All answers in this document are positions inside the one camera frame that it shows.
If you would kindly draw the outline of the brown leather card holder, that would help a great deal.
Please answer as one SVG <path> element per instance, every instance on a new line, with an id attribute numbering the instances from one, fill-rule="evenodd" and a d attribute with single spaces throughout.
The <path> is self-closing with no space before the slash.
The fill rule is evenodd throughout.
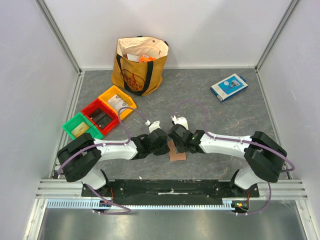
<path id="1" fill-rule="evenodd" d="M 178 153 L 175 147 L 175 144 L 172 140 L 169 140 L 167 142 L 167 145 L 169 147 L 169 160 L 171 162 L 174 161 L 185 161 L 187 159 L 185 153 Z"/>

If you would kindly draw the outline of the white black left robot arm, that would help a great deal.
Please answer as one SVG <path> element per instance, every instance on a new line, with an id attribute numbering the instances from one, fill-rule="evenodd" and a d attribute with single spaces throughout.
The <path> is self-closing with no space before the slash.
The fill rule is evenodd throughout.
<path id="1" fill-rule="evenodd" d="M 81 182 L 90 186 L 98 196 L 103 197 L 110 192 L 110 184 L 104 171 L 95 169 L 98 162 L 139 160 L 151 154 L 165 155 L 170 151 L 167 139 L 168 135 L 160 128 L 149 134 L 114 142 L 84 133 L 58 151 L 60 167 L 57 174 L 63 175 L 67 182 Z"/>

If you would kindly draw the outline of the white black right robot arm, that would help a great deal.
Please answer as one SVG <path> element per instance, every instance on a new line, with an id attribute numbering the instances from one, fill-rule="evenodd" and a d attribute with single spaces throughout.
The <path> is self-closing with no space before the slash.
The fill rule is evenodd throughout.
<path id="1" fill-rule="evenodd" d="M 229 191 L 235 197 L 242 196 L 260 181 L 276 183 L 287 157 L 287 152 L 261 131 L 252 136 L 227 136 L 204 130 L 192 133 L 175 124 L 168 136 L 179 153 L 222 154 L 246 160 L 248 166 L 237 171 L 229 184 Z"/>

